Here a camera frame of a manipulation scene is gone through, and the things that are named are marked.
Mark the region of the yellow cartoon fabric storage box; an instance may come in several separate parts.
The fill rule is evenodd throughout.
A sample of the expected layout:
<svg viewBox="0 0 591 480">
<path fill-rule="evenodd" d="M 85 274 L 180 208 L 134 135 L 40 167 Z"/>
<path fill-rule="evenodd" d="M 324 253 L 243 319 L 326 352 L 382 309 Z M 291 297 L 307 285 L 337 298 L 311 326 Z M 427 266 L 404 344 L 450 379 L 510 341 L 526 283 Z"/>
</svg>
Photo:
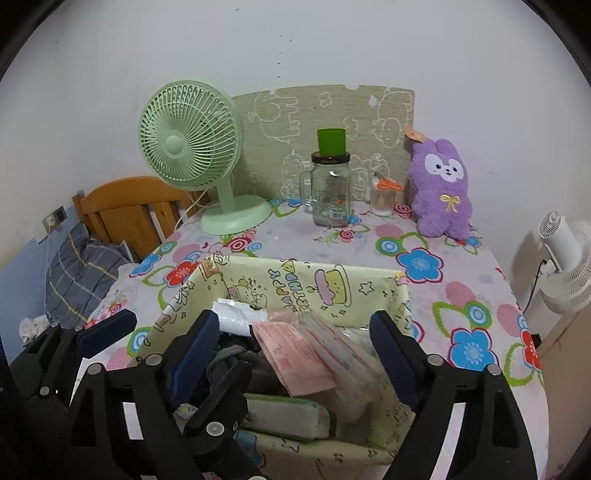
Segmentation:
<svg viewBox="0 0 591 480">
<path fill-rule="evenodd" d="M 352 341 L 355 336 L 367 338 L 370 315 L 384 310 L 403 334 L 422 340 L 424 331 L 412 319 L 405 282 L 405 274 L 398 270 L 293 259 L 209 256 L 183 281 L 176 295 L 162 304 L 160 316 L 133 360 L 139 362 L 149 354 L 162 353 L 219 298 L 266 312 L 315 314 Z M 236 440 L 252 456 L 252 461 L 266 470 L 287 461 L 311 468 L 389 465 L 398 454 L 414 415 L 399 400 L 385 374 L 380 375 L 378 392 L 367 405 L 346 401 L 339 395 L 338 386 L 300 397 L 329 410 L 329 439 L 297 440 L 242 427 Z"/>
</svg>

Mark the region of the grey plaid pillow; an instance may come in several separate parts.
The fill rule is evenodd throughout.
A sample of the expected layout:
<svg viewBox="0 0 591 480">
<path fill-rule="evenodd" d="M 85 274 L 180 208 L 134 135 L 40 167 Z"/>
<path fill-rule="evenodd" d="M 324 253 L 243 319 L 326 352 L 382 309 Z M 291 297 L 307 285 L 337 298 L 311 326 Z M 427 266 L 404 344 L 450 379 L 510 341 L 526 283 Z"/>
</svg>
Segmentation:
<svg viewBox="0 0 591 480">
<path fill-rule="evenodd" d="M 122 245 L 104 243 L 79 223 L 65 237 L 46 274 L 45 315 L 64 328 L 92 325 L 104 316 L 98 311 L 130 263 Z"/>
</svg>

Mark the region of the green desk fan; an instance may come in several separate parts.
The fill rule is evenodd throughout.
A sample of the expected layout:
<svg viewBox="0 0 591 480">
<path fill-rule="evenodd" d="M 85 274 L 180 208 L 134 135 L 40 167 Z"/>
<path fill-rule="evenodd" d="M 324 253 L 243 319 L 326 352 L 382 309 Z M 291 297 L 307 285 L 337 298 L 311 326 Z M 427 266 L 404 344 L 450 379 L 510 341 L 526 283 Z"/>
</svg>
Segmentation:
<svg viewBox="0 0 591 480">
<path fill-rule="evenodd" d="M 217 203 L 200 220 L 207 234 L 235 234 L 270 217 L 263 198 L 233 193 L 230 177 L 242 157 L 242 120 L 221 90 L 193 80 L 161 87 L 142 111 L 138 141 L 146 164 L 167 185 L 217 190 Z"/>
</svg>

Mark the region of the white tissue pack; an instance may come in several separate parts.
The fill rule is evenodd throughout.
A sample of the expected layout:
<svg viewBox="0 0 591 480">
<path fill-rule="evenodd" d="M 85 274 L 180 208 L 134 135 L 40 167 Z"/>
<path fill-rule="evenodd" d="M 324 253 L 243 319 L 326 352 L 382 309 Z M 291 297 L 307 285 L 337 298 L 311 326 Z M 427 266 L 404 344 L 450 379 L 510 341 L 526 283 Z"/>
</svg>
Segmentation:
<svg viewBox="0 0 591 480">
<path fill-rule="evenodd" d="M 242 337 L 252 336 L 252 324 L 269 319 L 266 310 L 254 310 L 249 304 L 231 299 L 219 298 L 214 301 L 211 310 L 218 318 L 221 332 Z"/>
</svg>

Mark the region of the pink wet wipes pack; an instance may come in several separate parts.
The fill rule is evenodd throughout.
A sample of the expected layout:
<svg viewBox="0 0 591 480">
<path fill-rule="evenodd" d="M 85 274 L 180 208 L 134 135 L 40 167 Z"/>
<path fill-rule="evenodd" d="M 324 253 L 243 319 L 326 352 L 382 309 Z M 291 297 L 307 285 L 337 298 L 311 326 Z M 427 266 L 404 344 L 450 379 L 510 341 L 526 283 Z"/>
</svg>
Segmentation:
<svg viewBox="0 0 591 480">
<path fill-rule="evenodd" d="M 257 322 L 252 332 L 291 397 L 335 389 L 334 376 L 297 329 L 284 322 Z"/>
</svg>

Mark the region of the beige door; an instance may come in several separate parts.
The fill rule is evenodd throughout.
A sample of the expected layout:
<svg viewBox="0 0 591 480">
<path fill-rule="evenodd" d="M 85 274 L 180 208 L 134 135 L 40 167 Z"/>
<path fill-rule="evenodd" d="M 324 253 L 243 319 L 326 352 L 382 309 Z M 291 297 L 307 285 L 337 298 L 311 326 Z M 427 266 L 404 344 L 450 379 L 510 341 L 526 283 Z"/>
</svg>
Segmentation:
<svg viewBox="0 0 591 480">
<path fill-rule="evenodd" d="M 590 309 L 563 316 L 539 354 L 549 409 L 547 476 L 556 478 L 590 429 Z"/>
</svg>

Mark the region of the green cartoon tissue pack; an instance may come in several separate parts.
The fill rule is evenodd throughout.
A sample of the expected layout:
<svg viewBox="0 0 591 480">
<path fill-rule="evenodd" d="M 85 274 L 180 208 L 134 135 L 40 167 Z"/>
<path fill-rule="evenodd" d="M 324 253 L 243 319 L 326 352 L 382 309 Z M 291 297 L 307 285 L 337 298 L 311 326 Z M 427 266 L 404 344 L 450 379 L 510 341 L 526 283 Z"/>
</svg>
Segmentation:
<svg viewBox="0 0 591 480">
<path fill-rule="evenodd" d="M 245 429 L 297 440 L 325 440 L 332 435 L 331 414 L 315 401 L 259 394 L 246 394 L 245 399 Z"/>
</svg>

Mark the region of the grey sock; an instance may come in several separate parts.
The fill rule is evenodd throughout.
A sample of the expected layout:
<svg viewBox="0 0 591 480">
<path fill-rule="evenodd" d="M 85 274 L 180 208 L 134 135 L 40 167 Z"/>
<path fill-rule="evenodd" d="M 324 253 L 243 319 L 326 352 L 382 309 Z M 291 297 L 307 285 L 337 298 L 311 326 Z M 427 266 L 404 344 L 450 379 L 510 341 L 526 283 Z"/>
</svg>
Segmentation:
<svg viewBox="0 0 591 480">
<path fill-rule="evenodd" d="M 211 384 L 214 383 L 218 368 L 224 373 L 235 365 L 236 362 L 242 362 L 249 365 L 250 370 L 256 370 L 256 360 L 259 359 L 260 348 L 246 348 L 243 345 L 232 344 L 219 349 L 213 356 L 211 362 L 208 363 L 205 374 L 206 378 Z"/>
</svg>

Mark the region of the glass jar with green cup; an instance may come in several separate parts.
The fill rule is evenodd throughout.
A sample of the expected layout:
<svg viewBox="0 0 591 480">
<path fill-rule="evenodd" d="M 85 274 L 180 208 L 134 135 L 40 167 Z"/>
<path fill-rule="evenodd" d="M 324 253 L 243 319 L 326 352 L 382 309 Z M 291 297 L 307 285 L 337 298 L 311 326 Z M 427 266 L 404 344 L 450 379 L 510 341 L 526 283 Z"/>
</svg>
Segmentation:
<svg viewBox="0 0 591 480">
<path fill-rule="evenodd" d="M 300 175 L 301 201 L 315 225 L 342 228 L 351 216 L 351 154 L 344 128 L 317 132 L 318 150 L 311 154 L 311 169 Z"/>
</svg>

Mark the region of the floral tablecloth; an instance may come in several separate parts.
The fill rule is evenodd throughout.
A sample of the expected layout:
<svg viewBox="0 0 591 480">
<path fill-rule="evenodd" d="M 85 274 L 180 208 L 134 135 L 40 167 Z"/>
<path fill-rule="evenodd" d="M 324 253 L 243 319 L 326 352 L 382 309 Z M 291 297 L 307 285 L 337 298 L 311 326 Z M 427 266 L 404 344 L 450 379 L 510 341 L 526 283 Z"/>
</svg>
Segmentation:
<svg viewBox="0 0 591 480">
<path fill-rule="evenodd" d="M 427 353 L 453 366 L 480 370 L 499 366 L 521 410 L 534 452 L 538 478 L 546 473 L 549 419 L 541 364 L 525 317 L 481 235 L 465 240 L 421 235 L 407 205 L 380 217 L 364 203 L 353 204 L 342 228 L 315 225 L 297 200 L 273 199 L 265 222 L 236 234 L 214 236 L 198 221 L 181 226 L 141 262 L 126 266 L 98 311 L 136 315 L 136 330 L 98 355 L 108 368 L 133 360 L 162 304 L 209 256 L 242 256 L 398 270 L 406 286 L 417 340 Z"/>
</svg>

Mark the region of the purple plush bunny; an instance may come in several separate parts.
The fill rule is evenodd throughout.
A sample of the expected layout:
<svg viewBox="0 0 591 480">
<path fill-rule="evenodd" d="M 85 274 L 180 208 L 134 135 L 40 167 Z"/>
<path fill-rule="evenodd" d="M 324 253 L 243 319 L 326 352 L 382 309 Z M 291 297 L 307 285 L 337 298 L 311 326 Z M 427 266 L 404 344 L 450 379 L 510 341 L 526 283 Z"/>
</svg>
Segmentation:
<svg viewBox="0 0 591 480">
<path fill-rule="evenodd" d="M 468 172 L 451 141 L 416 142 L 408 178 L 414 192 L 411 208 L 421 235 L 455 240 L 471 236 Z"/>
</svg>

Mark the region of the white standing fan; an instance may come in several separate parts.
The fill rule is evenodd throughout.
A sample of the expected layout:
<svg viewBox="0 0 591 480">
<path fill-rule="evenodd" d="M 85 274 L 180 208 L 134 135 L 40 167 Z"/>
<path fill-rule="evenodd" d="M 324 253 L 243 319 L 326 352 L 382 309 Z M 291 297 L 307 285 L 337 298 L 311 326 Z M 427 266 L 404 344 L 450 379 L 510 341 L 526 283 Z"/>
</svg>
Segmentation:
<svg viewBox="0 0 591 480">
<path fill-rule="evenodd" d="M 558 211 L 527 232 L 511 267 L 517 298 L 533 332 L 590 305 L 590 222 Z"/>
</svg>

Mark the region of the toothpick jar orange lid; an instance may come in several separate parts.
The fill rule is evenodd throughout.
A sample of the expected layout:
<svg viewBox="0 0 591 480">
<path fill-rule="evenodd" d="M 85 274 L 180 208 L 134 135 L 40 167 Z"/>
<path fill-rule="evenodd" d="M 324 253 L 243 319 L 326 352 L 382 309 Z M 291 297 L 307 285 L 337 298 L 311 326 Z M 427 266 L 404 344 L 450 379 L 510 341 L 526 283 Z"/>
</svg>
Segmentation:
<svg viewBox="0 0 591 480">
<path fill-rule="evenodd" d="M 394 212 L 397 195 L 404 192 L 404 186 L 387 178 L 375 176 L 370 187 L 370 211 L 378 216 L 389 216 Z"/>
</svg>

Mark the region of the clear plastic straw pack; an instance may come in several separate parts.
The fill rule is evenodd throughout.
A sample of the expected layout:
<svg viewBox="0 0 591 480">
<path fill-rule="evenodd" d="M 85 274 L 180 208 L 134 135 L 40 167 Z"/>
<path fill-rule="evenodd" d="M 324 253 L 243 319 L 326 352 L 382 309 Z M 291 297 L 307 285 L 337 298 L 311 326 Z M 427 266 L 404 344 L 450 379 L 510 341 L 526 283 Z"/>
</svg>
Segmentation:
<svg viewBox="0 0 591 480">
<path fill-rule="evenodd" d="M 373 401 L 381 382 L 374 356 L 315 314 L 298 313 L 295 326 L 332 372 L 342 398 L 363 405 Z"/>
</svg>

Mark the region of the wall power socket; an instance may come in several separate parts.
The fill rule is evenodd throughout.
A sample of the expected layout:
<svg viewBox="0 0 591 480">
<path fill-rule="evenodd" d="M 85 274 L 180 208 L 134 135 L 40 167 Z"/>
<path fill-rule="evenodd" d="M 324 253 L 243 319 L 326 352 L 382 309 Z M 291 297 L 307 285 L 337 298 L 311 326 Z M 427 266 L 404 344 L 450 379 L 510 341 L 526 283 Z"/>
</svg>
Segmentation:
<svg viewBox="0 0 591 480">
<path fill-rule="evenodd" d="M 65 220 L 67 219 L 67 214 L 63 206 L 57 208 L 52 213 L 50 213 L 47 217 L 42 220 L 43 226 L 47 233 L 53 232 L 57 229 Z"/>
</svg>

